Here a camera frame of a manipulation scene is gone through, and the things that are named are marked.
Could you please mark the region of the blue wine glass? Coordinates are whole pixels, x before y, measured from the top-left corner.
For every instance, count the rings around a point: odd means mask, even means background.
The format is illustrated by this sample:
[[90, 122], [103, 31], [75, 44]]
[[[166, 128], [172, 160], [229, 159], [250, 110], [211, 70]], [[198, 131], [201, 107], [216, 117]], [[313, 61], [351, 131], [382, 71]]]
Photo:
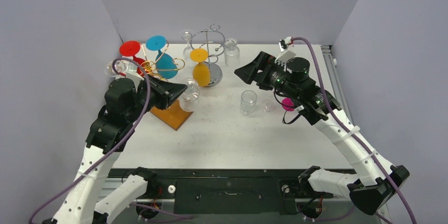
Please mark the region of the blue wine glass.
[[154, 65], [157, 74], [164, 79], [172, 79], [178, 73], [177, 65], [173, 62], [173, 58], [166, 53], [169, 43], [164, 36], [155, 35], [146, 41], [146, 48], [150, 51], [157, 51]]

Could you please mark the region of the yellow wine glass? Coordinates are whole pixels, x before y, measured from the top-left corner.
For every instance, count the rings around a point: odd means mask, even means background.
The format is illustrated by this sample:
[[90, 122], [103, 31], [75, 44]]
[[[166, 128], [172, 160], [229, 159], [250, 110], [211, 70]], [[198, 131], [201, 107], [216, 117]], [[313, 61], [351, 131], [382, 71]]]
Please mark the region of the yellow wine glass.
[[190, 53], [190, 59], [196, 63], [192, 71], [192, 76], [200, 87], [207, 86], [211, 80], [210, 69], [206, 64], [208, 57], [207, 50], [202, 48], [194, 49]]

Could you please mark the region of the red wine glass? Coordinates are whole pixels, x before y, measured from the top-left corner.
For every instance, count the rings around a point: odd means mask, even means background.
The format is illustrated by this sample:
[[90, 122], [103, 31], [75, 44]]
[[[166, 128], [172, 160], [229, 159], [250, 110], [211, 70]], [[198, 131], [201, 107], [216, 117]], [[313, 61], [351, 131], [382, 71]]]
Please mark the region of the red wine glass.
[[137, 41], [131, 40], [124, 42], [119, 48], [119, 53], [123, 57], [137, 62], [140, 66], [145, 62], [142, 45]]

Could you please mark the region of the pink wine glass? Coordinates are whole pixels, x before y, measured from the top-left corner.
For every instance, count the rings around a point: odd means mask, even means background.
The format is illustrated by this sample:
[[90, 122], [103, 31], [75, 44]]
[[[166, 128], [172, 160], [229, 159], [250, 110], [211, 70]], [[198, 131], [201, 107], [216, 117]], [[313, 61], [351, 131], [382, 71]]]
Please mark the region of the pink wine glass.
[[282, 104], [282, 108], [285, 111], [293, 111], [295, 109], [295, 106], [290, 98], [284, 98], [281, 101], [281, 104]]

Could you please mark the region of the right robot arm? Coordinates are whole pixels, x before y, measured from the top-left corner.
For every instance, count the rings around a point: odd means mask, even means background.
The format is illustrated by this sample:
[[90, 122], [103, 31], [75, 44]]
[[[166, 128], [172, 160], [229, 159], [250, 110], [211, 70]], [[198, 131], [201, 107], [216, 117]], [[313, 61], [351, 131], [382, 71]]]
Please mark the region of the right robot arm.
[[235, 70], [244, 83], [273, 90], [289, 98], [298, 115], [323, 133], [342, 153], [354, 174], [331, 172], [313, 166], [298, 176], [298, 189], [308, 197], [330, 193], [347, 199], [363, 213], [375, 214], [409, 177], [402, 165], [382, 157], [361, 135], [338, 101], [320, 88], [309, 75], [310, 62], [294, 57], [278, 63], [260, 52], [247, 65]]

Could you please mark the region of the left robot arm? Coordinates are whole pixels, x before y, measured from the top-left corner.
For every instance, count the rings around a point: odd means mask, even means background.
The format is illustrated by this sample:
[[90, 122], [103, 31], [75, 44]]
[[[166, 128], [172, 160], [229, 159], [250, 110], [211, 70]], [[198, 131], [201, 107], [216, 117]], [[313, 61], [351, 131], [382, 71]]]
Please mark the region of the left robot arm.
[[128, 78], [113, 80], [105, 93], [106, 104], [91, 124], [75, 186], [56, 214], [44, 223], [112, 223], [140, 196], [150, 198], [157, 192], [156, 174], [138, 167], [123, 185], [100, 200], [109, 171], [133, 135], [136, 125], [151, 108], [169, 108], [187, 89], [150, 77], [138, 86]]

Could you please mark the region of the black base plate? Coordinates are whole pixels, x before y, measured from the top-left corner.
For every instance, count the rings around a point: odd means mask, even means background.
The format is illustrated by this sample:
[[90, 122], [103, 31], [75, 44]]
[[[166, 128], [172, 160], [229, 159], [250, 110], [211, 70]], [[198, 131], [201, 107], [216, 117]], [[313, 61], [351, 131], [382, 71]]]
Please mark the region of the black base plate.
[[296, 205], [321, 198], [302, 189], [303, 169], [151, 169], [142, 203], [173, 203], [176, 214], [294, 214]]

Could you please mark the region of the clear ribbed glass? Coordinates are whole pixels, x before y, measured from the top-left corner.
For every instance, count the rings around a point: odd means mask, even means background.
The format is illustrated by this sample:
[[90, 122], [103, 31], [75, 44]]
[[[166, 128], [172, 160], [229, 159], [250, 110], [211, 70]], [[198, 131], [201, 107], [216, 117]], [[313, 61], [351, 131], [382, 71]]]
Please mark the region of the clear ribbed glass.
[[236, 67], [240, 64], [240, 49], [238, 41], [233, 38], [227, 39], [224, 44], [225, 64], [228, 67]]

